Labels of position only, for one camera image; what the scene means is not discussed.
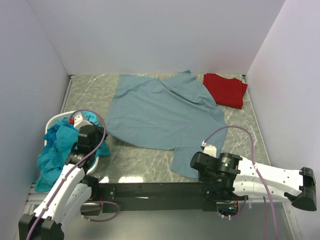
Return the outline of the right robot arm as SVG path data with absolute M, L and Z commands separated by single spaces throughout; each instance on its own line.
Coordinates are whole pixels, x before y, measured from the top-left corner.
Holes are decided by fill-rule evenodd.
M 311 168 L 290 170 L 231 154 L 213 157 L 196 152 L 190 167 L 198 171 L 204 197 L 217 202 L 243 200 L 244 197 L 290 202 L 297 209 L 317 210 L 316 179 Z

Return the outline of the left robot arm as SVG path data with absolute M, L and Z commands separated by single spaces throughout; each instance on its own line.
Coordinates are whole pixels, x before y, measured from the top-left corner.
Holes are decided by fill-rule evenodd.
M 92 187 L 82 183 L 90 166 L 95 160 L 95 154 L 107 137 L 106 127 L 95 124 L 79 128 L 77 142 L 67 155 L 62 172 L 32 214 L 23 214 L 18 222 L 20 240 L 63 240 L 62 217 L 70 198 L 74 196 L 75 188 L 80 188 L 76 198 L 84 196 L 86 201 L 91 197 Z

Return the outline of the grey-blue t shirt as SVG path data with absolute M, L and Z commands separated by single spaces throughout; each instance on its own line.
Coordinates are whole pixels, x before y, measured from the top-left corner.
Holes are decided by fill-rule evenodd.
M 172 171 L 193 179 L 198 172 L 190 163 L 202 142 L 221 152 L 228 132 L 222 109 L 190 71 L 165 79 L 120 75 L 105 123 L 128 144 L 172 150 Z

